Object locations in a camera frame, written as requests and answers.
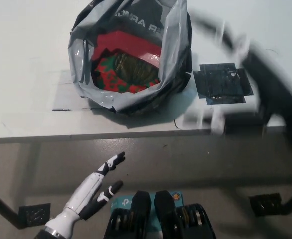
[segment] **table leg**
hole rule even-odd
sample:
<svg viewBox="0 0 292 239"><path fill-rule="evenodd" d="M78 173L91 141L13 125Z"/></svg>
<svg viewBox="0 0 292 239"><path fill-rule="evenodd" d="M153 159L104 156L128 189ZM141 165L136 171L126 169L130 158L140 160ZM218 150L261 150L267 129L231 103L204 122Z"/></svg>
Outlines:
<svg viewBox="0 0 292 239"><path fill-rule="evenodd" d="M0 214L18 229L24 229L27 224L22 221L15 211L0 199Z"/></svg>

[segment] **gray floor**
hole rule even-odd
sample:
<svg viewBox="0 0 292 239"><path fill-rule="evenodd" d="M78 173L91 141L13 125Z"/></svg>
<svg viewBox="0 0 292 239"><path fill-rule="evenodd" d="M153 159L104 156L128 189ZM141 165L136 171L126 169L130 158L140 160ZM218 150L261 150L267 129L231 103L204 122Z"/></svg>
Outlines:
<svg viewBox="0 0 292 239"><path fill-rule="evenodd" d="M201 203L218 239L292 239L292 214L255 218L248 196L292 194L292 152L279 136L212 136L111 139L0 145L0 197L15 210L51 203L57 215L73 190L103 161L120 151L125 163L104 180L124 181L119 195L136 190L181 190L184 202ZM101 239L107 205L75 227L75 239ZM34 238L39 227L17 230L0 216L0 239Z"/></svg>

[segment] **gray plastic bag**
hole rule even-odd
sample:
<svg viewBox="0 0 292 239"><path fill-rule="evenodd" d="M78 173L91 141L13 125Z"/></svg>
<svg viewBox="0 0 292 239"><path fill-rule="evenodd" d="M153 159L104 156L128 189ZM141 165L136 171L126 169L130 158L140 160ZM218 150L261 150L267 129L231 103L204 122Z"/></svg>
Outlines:
<svg viewBox="0 0 292 239"><path fill-rule="evenodd" d="M114 112L131 115L155 109L172 93L182 91L192 71L191 23L186 3L186 0L92 1L79 14L68 47L73 83L79 95ZM94 39L101 32L119 28L161 45L160 83L134 94L101 90L94 85L91 75Z"/></svg>

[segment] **robotic finger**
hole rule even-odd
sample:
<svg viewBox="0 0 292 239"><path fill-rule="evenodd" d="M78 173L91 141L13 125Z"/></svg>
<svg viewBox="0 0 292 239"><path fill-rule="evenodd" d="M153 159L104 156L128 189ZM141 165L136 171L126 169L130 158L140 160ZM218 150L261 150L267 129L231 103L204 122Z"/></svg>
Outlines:
<svg viewBox="0 0 292 239"><path fill-rule="evenodd" d="M45 229L42 230L36 238L72 238L74 224L81 219L89 219L123 186L122 181L117 181L94 199L106 174L114 170L116 166L124 160L124 152L117 154L107 160L98 170L85 178L81 185L75 190L70 200L66 203L63 211L57 215L56 218L49 220L45 224Z"/></svg>

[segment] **red object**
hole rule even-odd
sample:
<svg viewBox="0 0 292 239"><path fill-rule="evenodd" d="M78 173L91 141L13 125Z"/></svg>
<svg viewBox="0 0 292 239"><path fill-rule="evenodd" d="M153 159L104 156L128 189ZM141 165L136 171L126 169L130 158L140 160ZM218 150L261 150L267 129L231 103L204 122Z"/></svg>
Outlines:
<svg viewBox="0 0 292 239"><path fill-rule="evenodd" d="M110 52L122 50L159 68L161 47L125 32L100 34L97 37L97 47L94 49L92 61L99 59L105 49Z"/></svg>

